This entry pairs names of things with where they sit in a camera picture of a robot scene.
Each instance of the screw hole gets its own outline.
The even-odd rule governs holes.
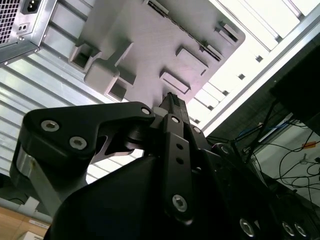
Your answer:
[[[180,150],[184,149],[184,147],[183,147],[181,144],[179,144],[179,143],[176,145],[176,147],[177,147],[178,149],[180,149]]]
[[[56,127],[56,125],[54,124],[54,123],[47,123],[46,125],[45,125],[48,129],[54,129],[55,127]]]
[[[184,164],[184,161],[179,157],[177,157],[176,162],[181,165]]]

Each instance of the cable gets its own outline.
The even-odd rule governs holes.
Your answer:
[[[297,153],[297,152],[302,151],[302,150],[304,149],[305,145],[308,143],[308,141],[309,141],[309,139],[311,138],[311,136],[312,136],[313,133],[314,133],[314,131],[312,131],[312,132],[310,133],[310,135],[308,136],[308,138],[306,139],[306,141],[305,141],[305,143],[302,145],[302,147],[298,147],[298,148],[296,148],[296,149],[293,149],[293,150],[288,151],[288,152],[283,156],[283,158],[280,160],[280,164],[279,164],[279,178],[280,178],[281,182],[284,183],[284,181],[281,179],[281,177],[283,177],[285,174],[288,173],[288,171],[287,171],[284,175],[281,176],[281,165],[282,165],[282,162],[284,161],[284,159],[286,158],[286,156],[288,156],[290,153],[293,153],[293,152]]]
[[[285,146],[281,146],[281,145],[278,145],[278,144],[273,144],[273,143],[259,143],[259,145],[272,145],[272,146],[276,146],[276,147],[279,147],[279,148],[283,148],[283,149],[286,149],[288,151],[292,151],[291,149],[285,147]]]
[[[311,167],[313,167],[314,165],[317,165],[317,164],[318,164],[318,163],[316,162],[316,163],[312,163],[310,166],[308,166],[308,168],[306,169],[306,173],[309,174],[310,176],[313,176],[313,177],[320,175],[320,168],[319,168],[317,174],[313,174],[313,173],[310,173],[310,172],[309,172],[309,169],[310,169]]]
[[[24,201],[22,201],[21,199],[19,199],[19,198],[17,198],[17,197],[11,198],[11,199],[9,199],[8,201],[12,201],[12,200],[19,200],[20,202],[22,202],[23,204],[25,204]]]
[[[256,136],[256,138],[252,141],[252,143],[250,144],[251,145],[251,148],[250,148],[250,151],[249,151],[249,154],[246,158],[246,161],[244,163],[248,163],[251,159],[251,156],[252,154],[254,153],[255,151],[255,148],[257,147],[258,143],[259,143],[259,139],[262,137],[262,134],[264,132],[264,130],[266,129],[267,127],[267,123],[269,121],[269,118],[270,118],[270,115],[272,113],[272,110],[274,109],[274,107],[277,105],[278,101],[274,101],[272,104],[271,104],[271,107],[269,109],[269,112],[267,113],[267,115],[265,116],[265,119],[263,121],[263,124],[262,124],[262,127],[260,128],[259,130],[259,133],[258,135]]]
[[[302,129],[308,129],[309,128],[307,125],[300,126],[298,124],[294,124],[294,123],[291,123],[291,122],[287,122],[287,124],[288,125],[292,125],[292,126],[296,126],[296,127],[302,128]]]

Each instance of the bolt head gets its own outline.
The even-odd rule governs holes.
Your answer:
[[[74,149],[83,150],[87,146],[87,141],[80,136],[74,136],[70,138],[69,144]]]
[[[179,119],[176,118],[175,116],[172,116],[171,119],[172,119],[172,121],[174,121],[175,123],[179,123]]]
[[[149,109],[146,109],[146,108],[141,108],[141,111],[144,113],[144,114],[147,114],[147,115],[150,115],[151,112],[149,111]]]
[[[45,120],[41,123],[41,127],[46,132],[56,132],[59,130],[60,126],[57,122],[52,120]]]
[[[193,130],[197,133],[200,134],[201,130],[199,128],[197,128],[196,126],[193,127]]]
[[[174,195],[172,198],[173,206],[181,213],[184,213],[188,209],[186,200],[180,195]]]

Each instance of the gray plastic part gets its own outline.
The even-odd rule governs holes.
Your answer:
[[[156,2],[168,14],[163,16],[164,11]],[[125,99],[128,101],[158,106],[163,96],[172,92],[189,102],[243,43],[245,34],[208,0],[156,2],[97,0],[79,39],[99,49],[105,60],[128,40],[134,43],[117,66],[120,77],[116,84],[126,88]],[[236,32],[236,44],[230,44],[214,31],[215,26],[222,28],[221,22]],[[208,54],[199,50],[204,42],[223,56],[220,61],[215,59],[213,55],[218,54],[213,51],[207,50]],[[185,58],[177,56],[177,50],[181,48],[192,55],[190,62],[197,62],[196,70],[193,63],[186,63]],[[190,89],[183,93],[177,86],[169,86],[161,79],[163,70]]]
[[[117,66],[126,57],[132,46],[133,42],[128,41],[119,47],[108,60],[101,58],[94,60],[84,77],[84,82],[98,93],[108,94],[120,77],[120,71]],[[123,99],[124,95],[122,96],[122,93],[119,93],[118,90],[117,92],[118,94],[115,95],[121,96],[120,98]]]
[[[235,45],[239,40],[238,34],[228,24],[224,22],[221,22],[220,26],[221,28],[216,28],[216,31],[230,44]]]
[[[84,77],[90,88],[103,95],[108,94],[120,76],[119,70],[108,60],[96,59]]]
[[[77,43],[69,58],[69,63],[76,67],[79,71],[86,73],[93,62],[100,58],[102,52],[90,46],[85,42]]]
[[[164,71],[160,77],[169,87],[174,88],[180,91],[183,94],[186,94],[190,87],[187,86],[182,81],[178,80],[176,77],[172,76],[170,73]]]

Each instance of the rectangular slot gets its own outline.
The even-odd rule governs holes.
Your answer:
[[[226,23],[221,22],[221,29],[217,29],[217,32],[225,38],[229,43],[235,45],[238,42],[238,34]]]
[[[200,76],[205,74],[205,72],[208,70],[207,65],[205,65],[202,61],[200,61],[183,47],[178,50],[176,56],[180,61],[184,62],[190,68],[194,69]]]
[[[163,72],[163,74],[160,77],[165,84],[167,84],[169,87],[175,88],[179,90],[181,93],[186,94],[189,90],[190,87],[176,79],[174,76],[172,76],[168,72]]]
[[[160,3],[158,3],[156,0],[145,0],[146,4],[148,4],[151,8],[153,8],[157,13],[159,13],[161,16],[166,16],[169,13],[169,10],[166,9],[164,6],[162,6]]]
[[[211,45],[209,45],[207,42],[204,45],[206,48],[201,47],[200,51],[202,53],[206,53],[211,58],[215,59],[217,62],[220,62],[224,56],[217,50],[215,50]]]

